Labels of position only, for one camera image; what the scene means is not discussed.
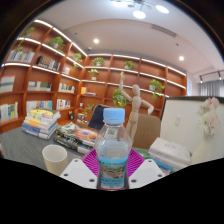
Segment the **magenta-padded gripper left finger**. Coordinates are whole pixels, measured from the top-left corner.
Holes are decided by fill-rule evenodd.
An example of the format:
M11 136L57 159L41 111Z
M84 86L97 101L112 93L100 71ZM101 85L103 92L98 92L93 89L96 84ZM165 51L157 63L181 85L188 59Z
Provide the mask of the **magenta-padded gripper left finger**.
M60 175L78 186L96 189L99 175L99 164L95 150L91 150L81 159L73 159Z

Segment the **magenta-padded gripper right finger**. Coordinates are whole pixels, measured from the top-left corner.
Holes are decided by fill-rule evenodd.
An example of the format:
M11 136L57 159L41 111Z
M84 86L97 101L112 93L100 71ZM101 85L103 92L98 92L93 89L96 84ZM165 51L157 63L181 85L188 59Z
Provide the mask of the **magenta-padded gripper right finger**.
M130 189L140 188L164 177L162 170L152 159L144 159L135 150L128 158L128 186Z

